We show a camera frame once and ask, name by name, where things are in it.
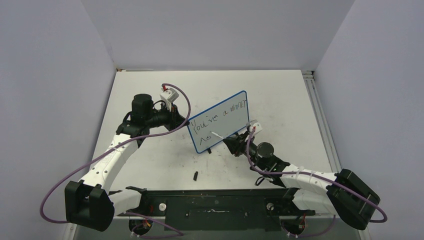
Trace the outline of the blue framed whiteboard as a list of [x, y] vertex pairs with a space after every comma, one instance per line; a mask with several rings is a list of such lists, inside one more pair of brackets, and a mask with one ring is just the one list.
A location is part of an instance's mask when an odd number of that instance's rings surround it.
[[189, 119], [188, 131], [195, 152], [201, 154], [224, 138], [235, 134], [250, 121], [248, 95], [242, 90]]

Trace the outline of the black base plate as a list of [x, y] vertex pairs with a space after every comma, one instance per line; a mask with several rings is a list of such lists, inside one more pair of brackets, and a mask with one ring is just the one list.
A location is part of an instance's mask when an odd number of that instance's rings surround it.
[[279, 231], [279, 217], [315, 215], [301, 210], [294, 188], [226, 190], [142, 190], [132, 213], [163, 217], [180, 231]]

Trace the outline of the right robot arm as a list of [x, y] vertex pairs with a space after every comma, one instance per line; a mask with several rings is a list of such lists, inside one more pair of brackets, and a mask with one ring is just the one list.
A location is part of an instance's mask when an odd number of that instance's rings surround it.
[[289, 214], [298, 211], [314, 211], [340, 217], [357, 230], [364, 230], [369, 223], [384, 223], [373, 219], [381, 201], [380, 197], [353, 171], [321, 172], [296, 166], [274, 154], [271, 143], [254, 144], [254, 137], [247, 131], [223, 139], [230, 153], [247, 157], [250, 169], [259, 173], [274, 185], [293, 190], [283, 199], [283, 209]]

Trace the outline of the aluminium rail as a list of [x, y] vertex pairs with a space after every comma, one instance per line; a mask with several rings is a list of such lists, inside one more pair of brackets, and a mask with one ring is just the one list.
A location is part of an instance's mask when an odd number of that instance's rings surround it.
[[[120, 191], [112, 198], [102, 189], [94, 188], [92, 192], [82, 194], [65, 194], [65, 211], [67, 221], [88, 226], [90, 228], [105, 228], [114, 216], [140, 206], [142, 194], [136, 191]], [[362, 229], [371, 220], [375, 208], [367, 198], [340, 192], [328, 195], [332, 207], [349, 225]]]
[[327, 154], [331, 170], [333, 172], [340, 172], [342, 166], [340, 164], [339, 156], [334, 144], [333, 136], [328, 125], [326, 115], [324, 113], [323, 105], [321, 103], [318, 89], [315, 83], [314, 71], [302, 71], [302, 77], [305, 82], [306, 90], [315, 114], [321, 138], [324, 144], [325, 152]]

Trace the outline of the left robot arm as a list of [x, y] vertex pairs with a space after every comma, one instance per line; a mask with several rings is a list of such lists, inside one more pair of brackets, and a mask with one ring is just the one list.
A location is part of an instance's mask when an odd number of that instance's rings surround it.
[[128, 210], [141, 216], [149, 210], [149, 201], [142, 197], [141, 189], [127, 187], [116, 192], [110, 189], [151, 129], [165, 127], [171, 133], [188, 124], [174, 104], [178, 97], [173, 88], [164, 90], [160, 94], [161, 107], [156, 109], [149, 94], [134, 96], [131, 111], [118, 126], [105, 153], [79, 181], [70, 181], [66, 185], [64, 196], [68, 222], [103, 232], [115, 216]]

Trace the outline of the white marker pen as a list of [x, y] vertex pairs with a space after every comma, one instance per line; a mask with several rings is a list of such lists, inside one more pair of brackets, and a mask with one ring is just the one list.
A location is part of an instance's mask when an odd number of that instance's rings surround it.
[[223, 136], [221, 136], [221, 135], [219, 135], [218, 133], [216, 133], [216, 132], [213, 132], [213, 131], [210, 131], [214, 136], [216, 136], [216, 137], [218, 137], [218, 138], [220, 138], [220, 139], [225, 139], [225, 137], [223, 137]]

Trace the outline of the aluminium rail front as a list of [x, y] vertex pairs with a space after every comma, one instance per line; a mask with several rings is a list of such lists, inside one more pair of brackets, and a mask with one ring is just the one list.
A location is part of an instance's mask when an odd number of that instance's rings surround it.
[[[140, 206], [142, 194], [136, 191], [120, 191], [112, 198], [102, 189], [94, 188], [92, 192], [82, 194], [65, 194], [65, 211], [67, 221], [88, 226], [90, 228], [105, 228], [114, 216]], [[349, 225], [362, 229], [371, 220], [375, 208], [367, 198], [340, 192], [328, 195], [332, 207]]]

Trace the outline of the aluminium rail right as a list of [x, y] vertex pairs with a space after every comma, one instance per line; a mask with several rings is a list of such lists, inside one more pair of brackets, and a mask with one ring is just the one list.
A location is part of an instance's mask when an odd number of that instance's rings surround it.
[[326, 115], [324, 113], [323, 105], [321, 103], [318, 89], [315, 83], [314, 71], [302, 71], [302, 77], [305, 82], [306, 90], [315, 114], [321, 138], [324, 144], [325, 152], [327, 154], [331, 170], [333, 172], [340, 172], [342, 166], [340, 164], [339, 156], [334, 144], [333, 136], [328, 125]]

